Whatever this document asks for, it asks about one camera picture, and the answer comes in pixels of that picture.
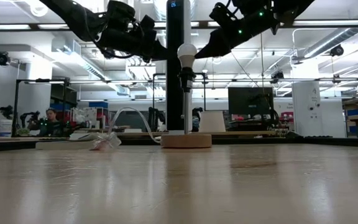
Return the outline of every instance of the computer monitor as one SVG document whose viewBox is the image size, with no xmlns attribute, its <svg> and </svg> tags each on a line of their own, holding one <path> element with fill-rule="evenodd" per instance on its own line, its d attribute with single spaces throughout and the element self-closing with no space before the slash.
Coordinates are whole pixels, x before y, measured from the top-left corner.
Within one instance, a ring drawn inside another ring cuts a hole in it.
<svg viewBox="0 0 358 224">
<path fill-rule="evenodd" d="M 273 88 L 229 88 L 229 113 L 236 115 L 270 115 L 273 118 Z"/>
</svg>

